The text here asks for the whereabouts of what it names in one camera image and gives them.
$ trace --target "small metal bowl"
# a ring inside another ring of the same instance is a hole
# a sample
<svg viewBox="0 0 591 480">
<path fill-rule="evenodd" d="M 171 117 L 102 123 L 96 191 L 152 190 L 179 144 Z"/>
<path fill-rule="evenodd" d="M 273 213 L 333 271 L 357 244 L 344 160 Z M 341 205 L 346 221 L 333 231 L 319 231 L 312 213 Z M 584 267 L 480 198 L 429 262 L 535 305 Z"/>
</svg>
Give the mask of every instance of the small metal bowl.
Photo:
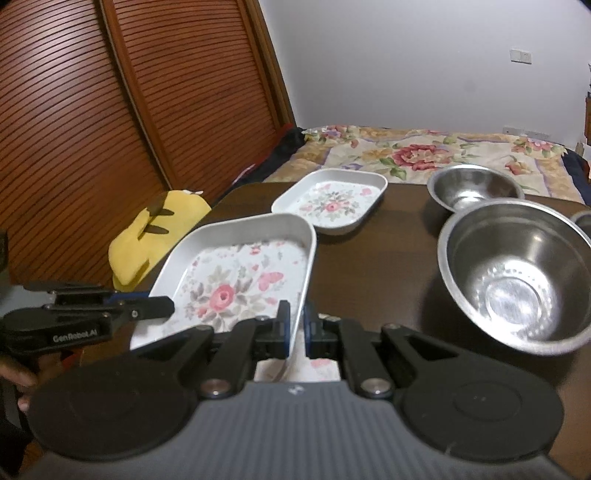
<svg viewBox="0 0 591 480">
<path fill-rule="evenodd" d="M 443 168 L 429 178 L 427 188 L 439 205 L 453 213 L 483 200 L 525 198 L 521 186 L 510 176 L 479 165 Z"/>
</svg>

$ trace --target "blue part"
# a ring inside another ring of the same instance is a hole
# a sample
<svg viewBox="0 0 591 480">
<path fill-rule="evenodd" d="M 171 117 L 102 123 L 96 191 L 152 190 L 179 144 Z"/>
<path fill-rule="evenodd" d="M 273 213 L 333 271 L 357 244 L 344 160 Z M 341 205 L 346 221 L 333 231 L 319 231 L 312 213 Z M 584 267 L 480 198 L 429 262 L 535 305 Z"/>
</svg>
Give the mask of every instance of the blue part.
<svg viewBox="0 0 591 480">
<path fill-rule="evenodd" d="M 567 148 L 566 153 L 562 156 L 562 163 L 573 179 L 573 184 L 581 194 L 585 205 L 591 206 L 591 185 L 589 185 L 583 168 L 587 161 L 581 155 Z"/>
<path fill-rule="evenodd" d="M 150 295 L 149 291 L 129 291 L 123 292 L 118 291 L 117 293 L 113 293 L 108 299 L 105 300 L 105 303 L 114 303 L 120 300 L 139 300 L 139 299 L 147 299 Z"/>
<path fill-rule="evenodd" d="M 283 321 L 283 331 L 285 332 L 283 339 L 283 348 L 285 349 L 285 358 L 290 356 L 290 340 L 291 340 L 291 315 Z"/>
<path fill-rule="evenodd" d="M 310 306 L 304 305 L 304 342 L 306 344 L 306 357 L 310 357 L 311 332 L 310 332 Z"/>
</svg>

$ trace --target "screw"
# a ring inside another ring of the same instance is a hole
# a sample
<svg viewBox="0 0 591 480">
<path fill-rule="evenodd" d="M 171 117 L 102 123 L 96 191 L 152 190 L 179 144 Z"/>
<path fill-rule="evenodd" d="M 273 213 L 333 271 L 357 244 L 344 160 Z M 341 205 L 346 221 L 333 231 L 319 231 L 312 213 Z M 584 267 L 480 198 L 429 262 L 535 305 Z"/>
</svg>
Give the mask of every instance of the screw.
<svg viewBox="0 0 591 480">
<path fill-rule="evenodd" d="M 388 380 L 384 380 L 383 378 L 368 378 L 361 382 L 361 389 L 370 395 L 380 395 L 387 393 L 390 388 L 392 388 L 390 382 Z"/>
<path fill-rule="evenodd" d="M 219 378 L 210 378 L 201 383 L 201 393 L 207 397 L 218 397 L 230 391 L 230 382 Z"/>
</svg>

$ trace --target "light switch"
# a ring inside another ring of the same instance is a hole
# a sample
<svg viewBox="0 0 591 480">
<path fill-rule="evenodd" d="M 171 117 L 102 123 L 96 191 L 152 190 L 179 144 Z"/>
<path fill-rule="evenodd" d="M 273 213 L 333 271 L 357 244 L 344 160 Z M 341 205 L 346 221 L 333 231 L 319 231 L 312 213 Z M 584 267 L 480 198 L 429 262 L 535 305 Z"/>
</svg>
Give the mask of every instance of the light switch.
<svg viewBox="0 0 591 480">
<path fill-rule="evenodd" d="M 510 49 L 509 51 L 511 55 L 511 61 L 515 61 L 517 63 L 527 63 L 531 65 L 531 53 L 524 50 L 516 50 L 514 48 Z"/>
</svg>

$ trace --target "wooden table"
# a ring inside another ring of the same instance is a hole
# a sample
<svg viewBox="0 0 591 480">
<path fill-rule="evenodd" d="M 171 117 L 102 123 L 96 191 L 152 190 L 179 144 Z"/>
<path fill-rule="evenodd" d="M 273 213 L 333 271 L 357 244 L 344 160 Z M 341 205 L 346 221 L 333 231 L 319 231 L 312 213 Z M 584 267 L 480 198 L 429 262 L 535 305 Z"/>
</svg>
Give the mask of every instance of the wooden table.
<svg viewBox="0 0 591 480">
<path fill-rule="evenodd" d="M 200 223 L 268 213 L 291 184 L 243 186 L 225 197 Z M 570 216 L 584 206 L 529 197 Z M 591 345 L 576 353 L 536 357 L 494 341 L 459 311 L 437 267 L 437 236 L 447 215 L 419 185 L 392 184 L 370 217 L 345 236 L 319 235 L 308 297 L 318 311 L 359 320 L 366 329 L 396 322 L 475 352 L 529 370 L 552 383 L 566 411 L 551 457 L 571 475 L 591 473 Z M 159 268 L 143 282 L 149 288 Z M 113 344 L 87 355 L 113 355 L 128 345 L 131 327 Z"/>
</svg>

